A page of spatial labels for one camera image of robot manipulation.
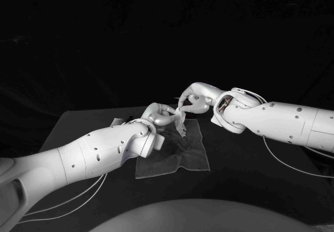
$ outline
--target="cloth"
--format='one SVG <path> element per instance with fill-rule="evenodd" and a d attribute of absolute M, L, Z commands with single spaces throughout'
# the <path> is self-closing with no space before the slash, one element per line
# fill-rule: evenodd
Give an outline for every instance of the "cloth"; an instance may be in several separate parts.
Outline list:
<path fill-rule="evenodd" d="M 182 137 L 174 123 L 166 125 L 160 132 L 166 138 L 161 150 L 153 150 L 147 158 L 137 157 L 136 179 L 174 173 L 180 167 L 189 171 L 210 171 L 197 120 L 186 119 L 185 126 L 187 135 Z"/>

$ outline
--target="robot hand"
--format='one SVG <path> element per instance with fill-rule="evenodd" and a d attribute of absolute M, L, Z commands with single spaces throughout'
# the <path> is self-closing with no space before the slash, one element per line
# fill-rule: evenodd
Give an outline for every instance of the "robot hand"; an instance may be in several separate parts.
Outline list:
<path fill-rule="evenodd" d="M 210 105 L 215 106 L 216 99 L 225 93 L 215 86 L 196 82 L 185 90 L 179 99 L 179 108 L 182 112 L 202 114 L 209 110 Z M 183 106 L 185 100 L 189 99 L 193 105 Z"/>
<path fill-rule="evenodd" d="M 166 126 L 172 122 L 176 124 L 176 129 L 180 133 L 180 135 L 186 136 L 186 127 L 185 127 L 185 119 L 186 119 L 186 113 L 180 112 L 180 110 L 174 110 L 170 106 L 159 103 L 153 103 L 144 113 L 141 118 L 147 119 L 154 125 L 157 126 Z"/>

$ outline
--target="cable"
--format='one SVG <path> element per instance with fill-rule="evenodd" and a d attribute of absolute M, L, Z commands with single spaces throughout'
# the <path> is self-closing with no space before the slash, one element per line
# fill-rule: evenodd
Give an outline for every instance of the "cable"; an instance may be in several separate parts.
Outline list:
<path fill-rule="evenodd" d="M 98 181 L 94 183 L 94 185 L 91 186 L 91 188 L 98 184 L 98 182 L 100 182 L 100 180 L 101 180 L 102 177 L 104 177 L 104 175 L 100 177 Z M 69 203 L 74 199 L 77 199 L 82 194 L 85 194 L 85 193 L 89 191 L 89 189 L 88 189 L 84 193 L 81 193 L 77 197 L 74 197 L 71 200 L 68 200 L 66 202 L 64 202 L 62 204 L 59 204 L 59 205 L 56 205 L 56 206 L 53 206 L 53 207 L 51 207 L 51 208 L 48 208 L 48 209 L 39 210 L 39 211 L 36 211 L 36 212 L 33 212 L 33 213 L 29 213 L 29 214 L 26 214 L 25 216 L 32 215 L 32 214 L 36 214 L 36 213 L 41 213 L 41 212 L 43 212 L 43 211 L 46 211 L 46 210 L 55 209 L 56 207 L 59 207 L 61 205 Z"/>
<path fill-rule="evenodd" d="M 244 91 L 248 92 L 248 93 L 251 93 L 251 94 L 258 98 L 259 101 L 261 101 L 261 99 L 262 99 L 262 101 L 264 101 L 265 103 L 268 103 L 267 100 L 265 100 L 256 93 L 254 93 L 254 92 L 251 92 L 251 91 L 248 91 L 248 90 L 245 90 L 245 89 L 244 89 Z M 265 145 L 267 145 L 267 149 L 269 150 L 269 153 L 272 154 L 272 156 L 275 157 L 275 159 L 277 159 L 284 165 L 287 165 L 290 168 L 292 168 L 294 170 L 297 170 L 297 171 L 300 171 L 300 172 L 303 172 L 303 173 L 305 173 L 305 174 L 308 174 L 308 175 L 314 175 L 314 176 L 326 177 L 326 178 L 334 178 L 334 176 L 317 175 L 317 174 L 308 173 L 308 172 L 305 172 L 305 171 L 303 171 L 303 170 L 294 168 L 292 166 L 290 166 L 290 165 L 288 165 L 284 161 L 281 161 L 281 159 L 274 155 L 274 153 L 272 153 L 272 151 L 271 151 L 271 149 L 269 149 L 269 147 L 268 147 L 265 138 L 264 138 L 264 142 L 265 142 Z M 330 158 L 334 159 L 334 157 L 331 157 L 331 156 L 323 154 L 321 152 L 313 150 L 310 147 L 307 147 L 307 146 L 304 146 L 304 147 L 305 147 L 307 149 L 310 149 L 311 151 L 314 151 L 316 153 L 318 153 L 320 155 L 327 156 L 327 157 L 330 157 Z"/>
<path fill-rule="evenodd" d="M 105 176 L 104 176 L 104 180 L 102 180 L 102 183 L 101 183 L 101 185 L 100 185 L 100 188 L 101 188 L 101 186 L 102 186 L 102 184 L 104 184 L 105 178 L 107 178 L 107 174 L 105 174 Z M 69 215 L 71 213 L 74 213 L 74 212 L 87 204 L 87 202 L 88 202 L 88 201 L 92 199 L 92 197 L 95 196 L 98 190 L 95 191 L 94 195 L 91 196 L 91 198 L 85 201 L 85 203 L 84 203 L 75 210 L 72 210 L 69 213 L 66 213 L 65 215 L 62 215 L 62 216 L 59 216 L 59 217 L 53 217 L 53 218 L 45 218 L 45 219 L 35 219 L 35 220 L 20 221 L 18 224 L 22 224 L 22 223 L 29 222 L 29 221 L 52 220 L 52 219 L 56 219 L 56 218 L 61 218 L 61 217 Z"/>

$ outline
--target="towel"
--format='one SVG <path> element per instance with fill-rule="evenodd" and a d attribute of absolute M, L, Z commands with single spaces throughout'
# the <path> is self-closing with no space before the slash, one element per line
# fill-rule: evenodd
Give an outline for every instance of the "towel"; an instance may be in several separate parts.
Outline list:
<path fill-rule="evenodd" d="M 153 150 L 147 158 L 137 157 L 136 179 L 174 173 L 180 167 L 189 171 L 210 171 L 197 120 L 186 119 L 185 126 L 187 135 L 182 137 L 174 123 L 166 125 L 160 132 L 166 138 L 161 150 Z"/>

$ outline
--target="fold in cloth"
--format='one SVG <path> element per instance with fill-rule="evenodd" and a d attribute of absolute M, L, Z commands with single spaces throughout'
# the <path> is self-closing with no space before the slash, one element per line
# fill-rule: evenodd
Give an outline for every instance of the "fold in cloth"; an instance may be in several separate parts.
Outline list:
<path fill-rule="evenodd" d="M 210 171 L 197 120 L 186 119 L 185 126 L 187 135 L 182 137 L 174 123 L 166 125 L 160 132 L 166 138 L 161 150 L 153 150 L 147 158 L 137 157 L 136 179 L 174 173 L 180 167 L 189 171 Z"/>

